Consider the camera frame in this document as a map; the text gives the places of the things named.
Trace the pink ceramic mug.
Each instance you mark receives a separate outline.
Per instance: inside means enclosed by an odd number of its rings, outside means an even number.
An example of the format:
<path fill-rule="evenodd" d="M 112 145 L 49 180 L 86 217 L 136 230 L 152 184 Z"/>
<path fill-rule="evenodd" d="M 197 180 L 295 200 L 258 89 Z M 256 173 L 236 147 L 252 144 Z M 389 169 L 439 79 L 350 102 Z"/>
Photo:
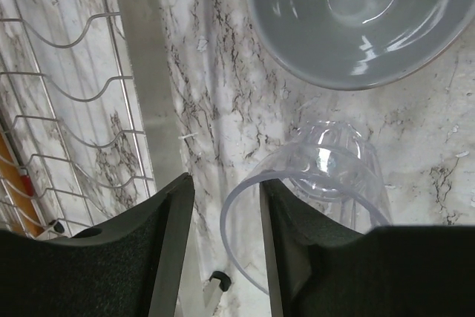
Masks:
<path fill-rule="evenodd" d="M 259 40 L 283 69 L 339 91 L 417 72 L 474 19 L 474 0 L 246 1 Z"/>

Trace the clear plastic tumbler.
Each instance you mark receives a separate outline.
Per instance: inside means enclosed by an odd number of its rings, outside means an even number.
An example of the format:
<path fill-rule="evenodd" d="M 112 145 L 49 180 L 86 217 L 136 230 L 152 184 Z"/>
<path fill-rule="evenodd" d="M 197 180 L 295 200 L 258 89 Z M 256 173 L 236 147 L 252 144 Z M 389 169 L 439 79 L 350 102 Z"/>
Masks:
<path fill-rule="evenodd" d="M 261 226 L 255 187 L 270 180 L 358 233 L 393 222 L 374 146 L 347 122 L 319 120 L 299 128 L 229 193 L 220 213 L 220 234 L 230 261 L 262 293 L 268 292 L 266 278 L 248 269 L 239 244 Z"/>

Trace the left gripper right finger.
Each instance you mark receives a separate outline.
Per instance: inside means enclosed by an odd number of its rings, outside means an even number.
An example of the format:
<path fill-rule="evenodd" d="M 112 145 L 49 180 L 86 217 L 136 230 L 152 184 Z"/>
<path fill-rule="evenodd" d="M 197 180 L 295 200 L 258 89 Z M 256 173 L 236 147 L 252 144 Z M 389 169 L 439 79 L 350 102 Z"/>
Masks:
<path fill-rule="evenodd" d="M 380 226 L 360 234 L 261 184 L 274 316 L 472 316 L 472 226 Z"/>

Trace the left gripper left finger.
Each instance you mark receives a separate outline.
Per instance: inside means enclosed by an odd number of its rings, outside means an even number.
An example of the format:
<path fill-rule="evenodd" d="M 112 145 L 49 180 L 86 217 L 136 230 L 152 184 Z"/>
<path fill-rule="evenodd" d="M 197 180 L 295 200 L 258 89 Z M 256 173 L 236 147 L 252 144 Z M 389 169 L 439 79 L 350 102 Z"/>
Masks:
<path fill-rule="evenodd" d="M 71 238 L 1 232 L 3 316 L 172 316 L 194 205 L 191 175 Z"/>

